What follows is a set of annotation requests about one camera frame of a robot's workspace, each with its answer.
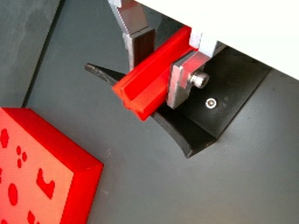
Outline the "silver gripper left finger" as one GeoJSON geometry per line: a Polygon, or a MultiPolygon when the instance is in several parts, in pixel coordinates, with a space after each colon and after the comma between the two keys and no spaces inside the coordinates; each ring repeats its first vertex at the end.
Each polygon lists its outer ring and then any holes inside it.
{"type": "Polygon", "coordinates": [[[136,0],[107,0],[113,12],[133,69],[155,51],[155,29],[148,26],[143,5],[136,0]]]}

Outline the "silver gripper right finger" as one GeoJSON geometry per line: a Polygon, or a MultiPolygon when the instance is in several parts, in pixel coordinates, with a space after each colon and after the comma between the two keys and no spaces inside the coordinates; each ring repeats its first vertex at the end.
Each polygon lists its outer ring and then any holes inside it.
{"type": "Polygon", "coordinates": [[[203,88],[209,76],[201,67],[211,58],[197,51],[184,54],[171,66],[167,105],[176,109],[188,99],[192,87],[203,88]]]}

